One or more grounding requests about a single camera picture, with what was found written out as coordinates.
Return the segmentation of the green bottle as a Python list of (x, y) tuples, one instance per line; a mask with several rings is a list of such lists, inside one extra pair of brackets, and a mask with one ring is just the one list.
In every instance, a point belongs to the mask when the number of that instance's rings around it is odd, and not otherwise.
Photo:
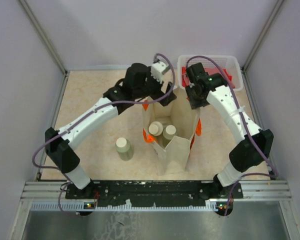
[(161, 135), (163, 133), (163, 130), (163, 124), (159, 121), (153, 121), (148, 127), (148, 132), (153, 136)]
[(177, 129), (174, 125), (167, 125), (162, 133), (162, 144), (165, 148), (173, 137), (177, 134)]
[(115, 149), (123, 161), (129, 161), (133, 158), (134, 150), (128, 139), (119, 137), (115, 142)]

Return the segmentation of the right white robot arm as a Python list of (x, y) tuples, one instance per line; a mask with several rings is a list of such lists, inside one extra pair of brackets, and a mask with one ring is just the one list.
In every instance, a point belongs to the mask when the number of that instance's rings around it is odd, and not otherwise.
[(185, 90), (192, 109), (213, 106), (231, 131), (236, 146), (229, 153), (229, 163), (216, 175), (213, 192), (225, 198), (234, 184), (252, 167), (269, 157), (274, 135), (263, 130), (238, 103), (233, 88), (223, 73), (208, 74), (202, 63), (186, 68), (189, 85)]

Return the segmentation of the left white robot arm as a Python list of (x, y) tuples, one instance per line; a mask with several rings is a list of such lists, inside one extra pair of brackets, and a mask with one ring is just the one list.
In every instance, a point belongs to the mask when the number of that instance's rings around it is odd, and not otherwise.
[(168, 71), (175, 70), (173, 66), (160, 60), (150, 66), (133, 63), (126, 70), (124, 78), (103, 93), (93, 107), (58, 130), (52, 127), (46, 130), (45, 152), (61, 173), (75, 185), (78, 195), (85, 199), (91, 197), (94, 186), (92, 179), (80, 166), (80, 158), (75, 149), (94, 130), (133, 105), (160, 103), (165, 107), (175, 100), (175, 78), (168, 83), (166, 91), (162, 91)]

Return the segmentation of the beige canvas tote bag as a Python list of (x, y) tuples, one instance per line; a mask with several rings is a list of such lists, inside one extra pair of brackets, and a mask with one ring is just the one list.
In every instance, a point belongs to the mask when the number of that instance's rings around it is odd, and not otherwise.
[[(152, 145), (157, 155), (159, 176), (185, 171), (195, 136), (201, 135), (200, 110), (191, 108), (184, 89), (176, 87), (173, 93), (176, 100), (167, 106), (158, 102), (142, 105), (143, 139)], [(176, 135), (166, 147), (163, 146), (163, 132), (159, 136), (149, 133), (149, 125), (154, 121), (163, 124), (163, 131), (168, 125), (176, 128)]]

